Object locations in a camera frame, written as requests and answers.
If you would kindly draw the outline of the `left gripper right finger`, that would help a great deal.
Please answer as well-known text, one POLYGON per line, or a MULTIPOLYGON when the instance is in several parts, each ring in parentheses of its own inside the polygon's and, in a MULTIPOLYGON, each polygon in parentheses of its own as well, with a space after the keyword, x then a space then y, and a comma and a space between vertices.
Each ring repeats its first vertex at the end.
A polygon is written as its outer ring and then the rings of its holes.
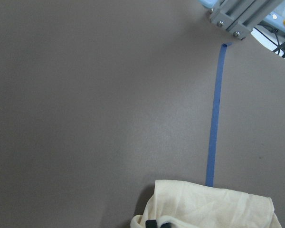
POLYGON ((162 224, 161 228, 172 228, 172 224, 171 223, 162 224))

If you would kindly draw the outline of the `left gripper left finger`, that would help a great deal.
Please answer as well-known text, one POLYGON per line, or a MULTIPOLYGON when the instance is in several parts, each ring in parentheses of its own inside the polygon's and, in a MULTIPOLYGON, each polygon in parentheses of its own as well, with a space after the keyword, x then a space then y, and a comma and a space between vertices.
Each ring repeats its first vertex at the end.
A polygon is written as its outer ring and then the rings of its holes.
POLYGON ((145 222, 145 227, 146 228, 157 228, 158 225, 157 225, 157 220, 153 219, 153 220, 147 220, 145 222))

